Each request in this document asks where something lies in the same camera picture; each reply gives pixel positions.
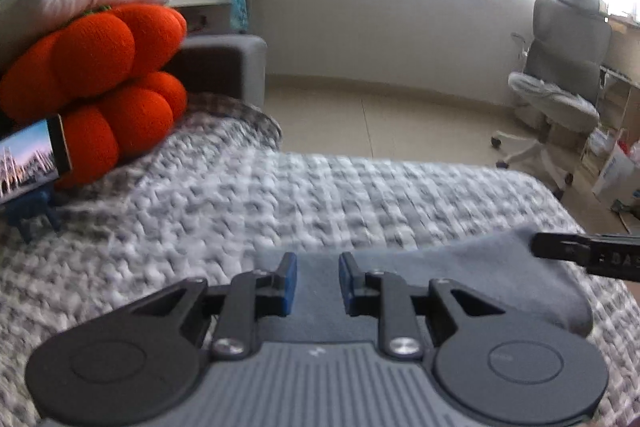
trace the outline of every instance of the chair backrest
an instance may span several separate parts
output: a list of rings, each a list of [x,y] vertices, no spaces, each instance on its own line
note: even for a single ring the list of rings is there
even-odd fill
[[[604,14],[585,8],[591,4],[577,1],[569,6],[557,0],[536,0],[534,42],[525,73],[595,103],[611,26]]]

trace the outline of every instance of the bed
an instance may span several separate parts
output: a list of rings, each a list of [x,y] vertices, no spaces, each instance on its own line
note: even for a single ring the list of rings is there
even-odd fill
[[[63,233],[37,221],[25,245],[0,223],[2,425],[37,422],[22,375],[47,337],[185,277],[228,283],[245,251],[412,249],[524,223],[580,232],[519,172],[285,154],[279,142],[256,108],[196,94],[160,147],[71,195]],[[610,368],[596,424],[626,426],[640,412],[640,310],[622,282],[566,269]]]

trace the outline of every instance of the orange plush cushion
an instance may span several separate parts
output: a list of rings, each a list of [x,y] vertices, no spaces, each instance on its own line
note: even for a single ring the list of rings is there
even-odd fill
[[[92,182],[154,147],[184,113],[184,87],[158,70],[185,34],[182,16],[161,6],[82,17],[14,62],[0,80],[0,108],[21,124],[62,113],[72,172],[59,184]]]

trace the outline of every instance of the blue stand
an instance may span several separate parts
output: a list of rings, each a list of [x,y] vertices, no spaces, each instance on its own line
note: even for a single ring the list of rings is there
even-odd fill
[[[7,222],[20,232],[25,243],[31,241],[31,229],[24,220],[33,219],[41,214],[47,216],[51,224],[51,228],[60,230],[61,222],[58,213],[50,205],[53,194],[53,185],[43,185],[31,192],[27,192],[19,198],[9,201],[4,206]]]

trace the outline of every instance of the smartphone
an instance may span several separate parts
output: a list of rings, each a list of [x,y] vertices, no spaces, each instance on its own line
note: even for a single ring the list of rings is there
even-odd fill
[[[53,182],[71,170],[60,115],[0,140],[0,204]]]

